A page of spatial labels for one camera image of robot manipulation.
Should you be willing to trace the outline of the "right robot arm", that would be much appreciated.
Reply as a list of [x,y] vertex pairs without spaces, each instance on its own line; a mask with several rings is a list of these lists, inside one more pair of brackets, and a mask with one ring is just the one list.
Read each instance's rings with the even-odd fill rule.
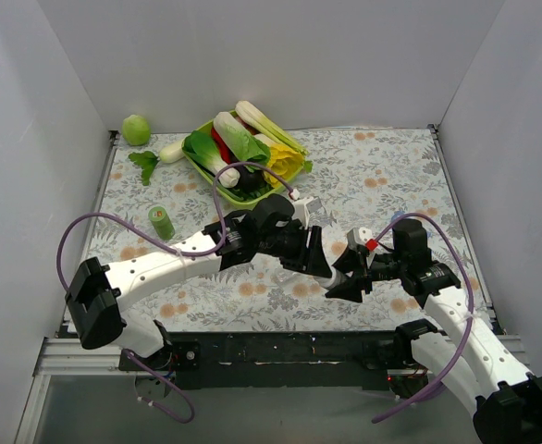
[[391,228],[393,246],[384,254],[376,253],[370,229],[349,232],[346,251],[318,280],[326,296],[361,302],[377,281],[398,280],[427,317],[396,328],[394,358],[436,376],[413,400],[446,388],[471,415],[481,442],[542,443],[542,376],[475,314],[469,284],[433,259],[416,216],[400,217]]

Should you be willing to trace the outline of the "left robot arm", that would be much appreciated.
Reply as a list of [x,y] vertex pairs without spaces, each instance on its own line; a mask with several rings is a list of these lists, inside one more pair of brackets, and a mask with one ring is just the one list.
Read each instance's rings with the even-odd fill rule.
[[310,224],[312,199],[274,194],[252,210],[237,210],[162,252],[103,265],[83,261],[69,284],[66,303],[80,344],[95,350],[116,344],[130,349],[153,370],[172,357],[164,328],[131,312],[159,290],[251,262],[257,254],[278,259],[286,270],[315,277],[328,289],[336,270],[326,260],[322,229]]

